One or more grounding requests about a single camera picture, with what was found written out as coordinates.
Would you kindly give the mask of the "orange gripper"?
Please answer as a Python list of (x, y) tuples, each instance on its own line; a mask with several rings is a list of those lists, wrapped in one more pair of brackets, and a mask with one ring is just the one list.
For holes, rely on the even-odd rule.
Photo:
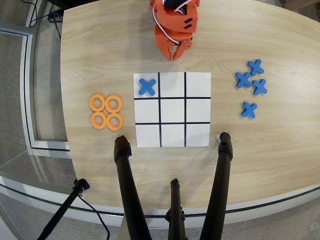
[(161, 53), (168, 61), (179, 59), (186, 50), (193, 46), (193, 34), (155, 26), (155, 41)]

